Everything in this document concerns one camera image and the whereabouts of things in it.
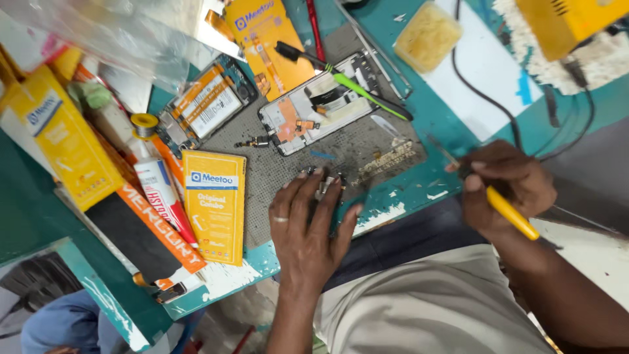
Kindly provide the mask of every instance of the yellow packaging box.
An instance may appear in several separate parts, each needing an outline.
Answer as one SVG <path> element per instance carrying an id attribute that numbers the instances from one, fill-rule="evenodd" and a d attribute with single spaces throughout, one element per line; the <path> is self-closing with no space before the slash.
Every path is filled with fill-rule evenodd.
<path id="1" fill-rule="evenodd" d="M 207 261 L 242 266 L 245 170 L 241 156 L 183 150 L 186 212 Z"/>
<path id="2" fill-rule="evenodd" d="M 72 80 L 77 66 L 83 58 L 83 51 L 77 47 L 69 47 L 60 56 L 48 64 L 59 83 L 66 87 Z"/>
<path id="3" fill-rule="evenodd" d="M 225 21 L 256 76 L 258 88 L 269 101 L 315 76 L 307 59 L 293 62 L 275 51 L 278 40 L 304 50 L 281 0 L 232 1 L 225 6 Z"/>
<path id="4" fill-rule="evenodd" d="M 7 109 L 26 126 L 81 211 L 125 183 L 47 66 L 29 76 Z"/>

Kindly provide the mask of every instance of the blue jeans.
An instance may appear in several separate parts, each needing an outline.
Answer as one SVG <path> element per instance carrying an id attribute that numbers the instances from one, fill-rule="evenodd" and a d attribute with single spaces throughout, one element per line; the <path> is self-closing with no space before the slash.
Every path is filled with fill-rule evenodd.
<path id="1" fill-rule="evenodd" d="M 42 307 L 22 327 L 22 354 L 43 354 L 58 346 L 81 354 L 120 354 L 129 346 L 85 290 Z"/>

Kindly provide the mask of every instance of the black cloth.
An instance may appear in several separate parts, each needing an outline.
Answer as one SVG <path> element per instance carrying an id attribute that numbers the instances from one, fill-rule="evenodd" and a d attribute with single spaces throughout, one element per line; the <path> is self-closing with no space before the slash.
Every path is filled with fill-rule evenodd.
<path id="1" fill-rule="evenodd" d="M 486 243 L 463 221 L 457 195 L 354 239 L 323 292 L 431 254 Z"/>

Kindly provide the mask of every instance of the yellow soldering station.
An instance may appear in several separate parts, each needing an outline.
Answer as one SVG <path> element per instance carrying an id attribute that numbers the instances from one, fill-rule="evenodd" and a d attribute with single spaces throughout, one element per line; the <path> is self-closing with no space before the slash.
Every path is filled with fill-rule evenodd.
<path id="1" fill-rule="evenodd" d="M 629 0 L 516 0 L 549 62 L 629 14 Z"/>

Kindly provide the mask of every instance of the hand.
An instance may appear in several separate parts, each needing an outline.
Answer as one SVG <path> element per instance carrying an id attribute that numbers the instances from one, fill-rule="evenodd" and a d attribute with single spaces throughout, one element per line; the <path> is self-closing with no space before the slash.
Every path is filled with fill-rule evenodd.
<path id="1" fill-rule="evenodd" d="M 328 237 L 338 195 L 340 178 L 330 185 L 319 202 L 312 222 L 308 215 L 315 192 L 323 178 L 318 168 L 312 176 L 302 173 L 276 193 L 269 206 L 271 238 L 282 268 L 280 295 L 297 300 L 316 301 L 347 252 L 362 205 L 354 205 L 338 226 L 337 235 Z"/>
<path id="2" fill-rule="evenodd" d="M 70 348 L 69 346 L 58 346 L 54 349 L 48 350 L 44 354 L 79 354 L 79 350 L 75 348 Z"/>
<path id="3" fill-rule="evenodd" d="M 552 175 L 534 157 L 504 140 L 466 155 L 461 163 L 474 172 L 463 185 L 465 221 L 490 241 L 493 235 L 512 231 L 513 226 L 487 202 L 487 185 L 497 189 L 525 218 L 548 210 L 557 198 Z"/>

